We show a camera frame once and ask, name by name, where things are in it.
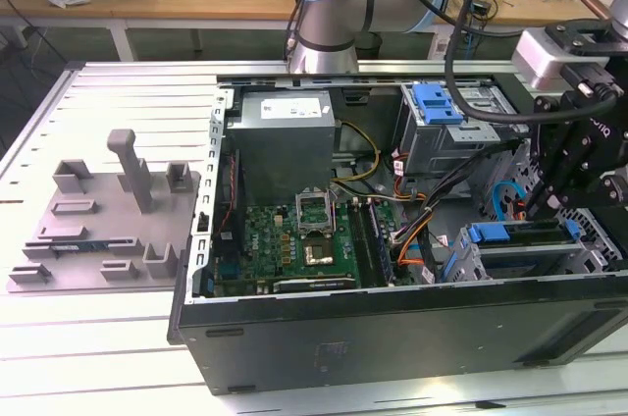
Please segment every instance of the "motherboard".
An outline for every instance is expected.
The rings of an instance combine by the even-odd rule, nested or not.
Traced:
[[[216,261],[210,279],[216,295],[385,286],[393,280],[388,241],[398,221],[388,202],[332,202],[328,192],[305,200],[310,198],[246,208],[243,254]]]

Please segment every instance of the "gray floor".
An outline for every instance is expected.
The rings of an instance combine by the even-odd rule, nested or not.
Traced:
[[[143,61],[173,60],[278,60],[282,58],[282,31],[203,30],[203,51],[194,53],[188,30],[137,29],[131,41]],[[117,61],[116,49],[108,30],[93,28],[50,28],[48,39],[70,61]],[[418,60],[427,56],[431,35],[385,33],[380,59]],[[62,72],[64,64],[45,43],[40,45],[34,63],[32,55],[39,36],[34,33],[28,48],[2,61],[0,68],[0,156],[25,125],[32,111]],[[509,60],[516,38],[486,39],[475,52],[479,60]],[[358,45],[368,43],[358,40]],[[473,57],[466,46],[458,57]]]

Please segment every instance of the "computer case side panel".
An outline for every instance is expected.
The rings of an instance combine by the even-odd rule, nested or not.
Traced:
[[[628,321],[628,278],[184,305],[214,394],[561,365]]]

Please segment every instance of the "green circuit board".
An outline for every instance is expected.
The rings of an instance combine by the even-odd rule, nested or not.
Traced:
[[[356,279],[359,286],[346,208],[344,204],[336,205],[335,233],[328,234],[330,237],[318,234],[319,240],[327,241],[333,251],[334,262],[325,265],[306,265],[304,242],[307,238],[301,237],[297,230],[295,207],[247,208],[245,257],[241,264],[243,278],[343,276]],[[322,222],[327,218],[324,206],[308,207],[305,211],[308,222]],[[282,216],[280,225],[276,222],[279,216]]]
[[[384,236],[396,229],[397,221],[388,202],[376,205]],[[246,209],[244,255],[237,269],[216,268],[216,291],[221,296],[268,293],[272,283],[290,279],[355,279],[362,286],[356,248],[346,203],[333,204],[334,231],[299,232],[294,205],[252,206]],[[303,221],[327,219],[324,204],[306,205]],[[331,257],[331,263],[308,264],[315,253]]]

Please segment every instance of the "aluminum workbench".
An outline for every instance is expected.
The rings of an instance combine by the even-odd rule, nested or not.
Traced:
[[[430,73],[439,62],[373,62],[363,71]],[[212,396],[191,355],[166,341],[170,291],[8,295],[7,271],[23,261],[56,185],[60,159],[119,172],[100,142],[110,128],[136,131],[153,171],[172,159],[195,169],[207,144],[216,75],[283,63],[111,63],[65,71],[0,162],[0,414],[449,414],[494,407],[501,415],[628,413],[628,330],[560,368],[505,371],[321,389]],[[513,73],[509,64],[461,63],[465,73]]]

